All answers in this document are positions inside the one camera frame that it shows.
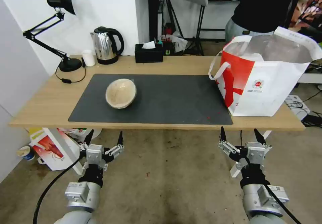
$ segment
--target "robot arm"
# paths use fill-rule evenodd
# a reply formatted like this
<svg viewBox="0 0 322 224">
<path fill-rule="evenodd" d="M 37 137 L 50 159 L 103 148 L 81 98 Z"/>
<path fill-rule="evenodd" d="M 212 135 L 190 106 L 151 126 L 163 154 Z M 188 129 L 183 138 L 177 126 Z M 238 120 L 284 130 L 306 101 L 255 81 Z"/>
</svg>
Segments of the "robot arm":
<svg viewBox="0 0 322 224">
<path fill-rule="evenodd" d="M 98 207 L 99 191 L 103 187 L 103 171 L 107 170 L 109 162 L 112 162 L 124 151 L 123 135 L 120 132 L 117 144 L 109 149 L 102 145 L 90 144 L 93 133 L 86 136 L 81 156 L 86 157 L 87 162 L 83 169 L 85 173 L 78 182 L 70 182 L 65 190 L 68 199 L 68 208 L 71 210 L 55 224 L 94 224 L 92 212 Z"/>
<path fill-rule="evenodd" d="M 243 207 L 250 223 L 284 223 L 281 203 L 287 203 L 289 198 L 281 186 L 270 185 L 263 174 L 263 161 L 272 149 L 257 129 L 257 142 L 247 142 L 245 146 L 233 146 L 227 142 L 224 128 L 221 128 L 219 148 L 232 160 L 243 176 L 240 187 L 244 192 Z"/>
</svg>

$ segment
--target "wooden bowl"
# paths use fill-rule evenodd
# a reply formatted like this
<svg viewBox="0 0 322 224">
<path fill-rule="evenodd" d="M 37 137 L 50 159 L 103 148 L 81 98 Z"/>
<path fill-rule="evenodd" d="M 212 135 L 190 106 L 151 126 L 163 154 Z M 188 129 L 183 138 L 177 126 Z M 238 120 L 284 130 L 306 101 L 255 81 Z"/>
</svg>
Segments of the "wooden bowl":
<svg viewBox="0 0 322 224">
<path fill-rule="evenodd" d="M 123 109 L 130 105 L 137 95 L 137 88 L 129 79 L 113 81 L 106 89 L 106 102 L 115 109 Z"/>
</svg>

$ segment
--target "shopping bag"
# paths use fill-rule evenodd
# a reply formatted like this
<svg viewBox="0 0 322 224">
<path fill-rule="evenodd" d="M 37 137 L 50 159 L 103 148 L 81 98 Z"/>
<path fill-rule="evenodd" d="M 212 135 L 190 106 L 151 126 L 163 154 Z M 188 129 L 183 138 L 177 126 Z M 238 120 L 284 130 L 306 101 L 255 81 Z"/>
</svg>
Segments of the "shopping bag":
<svg viewBox="0 0 322 224">
<path fill-rule="evenodd" d="M 233 38 L 222 51 L 216 80 L 233 116 L 273 116 L 322 49 L 307 36 L 278 27 L 272 36 Z"/>
<path fill-rule="evenodd" d="M 52 139 L 47 132 L 41 128 L 30 128 L 29 131 L 31 140 L 29 145 L 51 170 L 63 170 L 71 165 L 71 160 L 66 158 L 59 150 L 59 147 L 56 146 L 56 139 Z M 57 131 L 75 155 L 79 155 L 79 147 L 77 143 L 61 130 L 57 129 Z"/>
</svg>

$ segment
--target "wooden table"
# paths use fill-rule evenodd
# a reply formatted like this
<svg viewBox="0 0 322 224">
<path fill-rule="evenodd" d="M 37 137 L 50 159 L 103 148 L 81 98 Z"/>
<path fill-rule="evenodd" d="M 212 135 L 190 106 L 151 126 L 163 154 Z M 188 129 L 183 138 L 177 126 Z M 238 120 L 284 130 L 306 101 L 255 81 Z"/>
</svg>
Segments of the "wooden table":
<svg viewBox="0 0 322 224">
<path fill-rule="evenodd" d="M 84 92 L 92 76 L 100 74 L 156 74 L 156 75 L 207 75 L 213 56 L 164 56 L 162 63 L 135 63 L 133 56 L 122 56 L 112 65 L 96 64 L 86 69 L 86 77 L 79 83 L 62 83 L 55 75 L 33 96 L 18 115 L 9 123 L 12 127 L 42 127 L 54 141 L 61 153 L 73 163 L 78 158 L 57 131 L 63 128 L 115 128 L 115 129 L 185 129 L 219 130 L 222 125 L 195 124 L 142 124 L 142 123 L 92 123 L 69 122 L 68 118 Z M 214 72 L 219 68 L 219 61 Z M 84 69 L 74 72 L 58 72 L 60 78 L 77 81 L 84 75 Z M 225 125 L 226 130 L 266 130 L 266 138 L 272 130 L 301 131 L 304 126 L 291 110 L 283 104 L 273 117 L 231 117 L 233 124 Z M 82 166 L 77 163 L 74 170 L 82 174 Z M 231 176 L 239 173 L 236 166 Z"/>
</svg>

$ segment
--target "table leg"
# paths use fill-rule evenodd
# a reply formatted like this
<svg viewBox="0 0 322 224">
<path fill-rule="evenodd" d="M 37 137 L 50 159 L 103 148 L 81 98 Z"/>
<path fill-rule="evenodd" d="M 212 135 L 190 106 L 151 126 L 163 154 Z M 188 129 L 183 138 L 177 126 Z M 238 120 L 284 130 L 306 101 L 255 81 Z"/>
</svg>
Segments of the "table leg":
<svg viewBox="0 0 322 224">
<path fill-rule="evenodd" d="M 57 128 L 43 128 L 43 129 L 44 129 L 45 133 L 47 133 L 47 135 L 50 137 L 50 139 L 54 142 L 54 144 L 57 146 L 59 151 L 68 160 L 70 165 L 78 159 L 79 153 L 73 153 L 71 148 L 67 145 L 67 143 L 65 142 L 63 137 L 58 132 Z M 80 162 L 75 164 L 73 169 L 79 175 L 81 175 L 83 173 L 83 167 L 80 164 Z"/>
<path fill-rule="evenodd" d="M 263 134 L 264 139 L 266 139 L 271 132 L 272 132 L 271 130 L 265 131 L 264 134 Z M 239 173 L 240 173 L 240 170 L 237 169 L 237 166 L 236 166 L 236 163 L 235 163 L 234 166 L 230 170 L 230 176 L 232 178 L 236 178 L 239 175 Z"/>
</svg>

